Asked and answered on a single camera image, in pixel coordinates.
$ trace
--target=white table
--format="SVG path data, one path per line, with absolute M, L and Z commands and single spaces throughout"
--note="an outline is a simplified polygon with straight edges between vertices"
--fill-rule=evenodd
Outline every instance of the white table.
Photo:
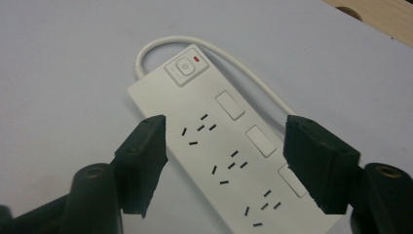
M 0 204 L 22 215 L 66 194 L 81 168 L 108 163 L 143 117 L 126 89 L 153 39 L 186 34 L 247 64 L 298 114 L 413 175 L 413 50 L 321 1 L 0 2 Z M 157 67 L 179 52 L 150 54 Z M 220 63 L 267 120 L 285 116 Z M 349 213 L 330 233 L 350 233 Z M 173 159 L 147 217 L 125 233 L 229 233 Z

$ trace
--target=wooden surface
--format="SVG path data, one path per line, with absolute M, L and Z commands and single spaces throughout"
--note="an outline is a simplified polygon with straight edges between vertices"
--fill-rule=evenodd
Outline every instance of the wooden surface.
M 363 22 L 413 48 L 413 4 L 404 0 L 323 0 L 356 11 Z

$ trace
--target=power strip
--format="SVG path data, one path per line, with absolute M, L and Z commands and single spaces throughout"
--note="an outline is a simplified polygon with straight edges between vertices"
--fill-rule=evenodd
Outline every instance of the power strip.
M 325 215 L 287 167 L 282 141 L 195 45 L 128 89 L 167 116 L 167 145 L 233 233 L 326 233 Z

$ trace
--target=electrical outlet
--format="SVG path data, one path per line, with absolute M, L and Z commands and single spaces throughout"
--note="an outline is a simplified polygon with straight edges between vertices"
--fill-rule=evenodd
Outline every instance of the electrical outlet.
M 286 166 L 282 141 L 195 45 L 128 89 L 144 116 L 167 116 L 167 145 L 234 233 L 327 232 Z

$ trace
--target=power cord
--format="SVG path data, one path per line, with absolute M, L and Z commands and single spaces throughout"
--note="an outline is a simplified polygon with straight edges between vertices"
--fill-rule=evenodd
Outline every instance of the power cord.
M 222 57 L 223 59 L 227 60 L 231 64 L 233 64 L 235 67 L 238 68 L 243 74 L 245 74 L 249 79 L 251 79 L 259 88 L 264 91 L 264 93 L 270 97 L 270 99 L 276 103 L 286 114 L 288 115 L 295 115 L 295 112 L 286 104 L 283 102 L 283 100 L 276 94 L 274 93 L 264 82 L 261 81 L 261 79 L 255 75 L 251 70 L 249 70 L 245 65 L 243 65 L 240 61 L 238 61 L 236 58 L 225 52 L 224 50 L 216 47 L 215 45 L 196 38 L 196 37 L 190 37 L 190 36 L 169 36 L 169 37 L 163 37 L 159 38 L 155 41 L 150 42 L 147 44 L 145 47 L 142 48 L 142 50 L 139 52 L 139 54 L 136 57 L 135 61 L 135 66 L 134 66 L 134 71 L 136 73 L 137 79 L 142 79 L 146 75 L 146 71 L 142 66 L 142 62 L 144 57 L 154 48 L 170 44 L 170 43 L 189 43 L 189 44 L 195 44 L 197 46 L 203 47 L 214 54 Z

